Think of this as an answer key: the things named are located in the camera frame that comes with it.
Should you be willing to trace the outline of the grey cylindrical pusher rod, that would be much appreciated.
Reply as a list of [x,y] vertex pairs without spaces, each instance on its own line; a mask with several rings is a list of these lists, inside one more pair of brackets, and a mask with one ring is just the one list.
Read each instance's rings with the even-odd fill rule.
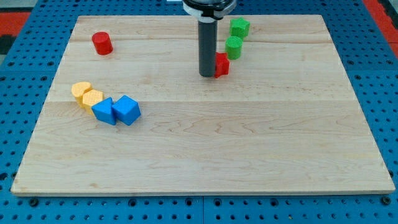
[[199,74],[212,77],[216,70],[216,43],[218,22],[198,22]]

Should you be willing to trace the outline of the black white robot flange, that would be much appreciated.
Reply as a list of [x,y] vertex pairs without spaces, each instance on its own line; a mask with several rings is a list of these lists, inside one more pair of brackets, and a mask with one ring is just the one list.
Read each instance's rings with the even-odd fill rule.
[[183,0],[184,11],[199,22],[222,20],[237,6],[237,0]]

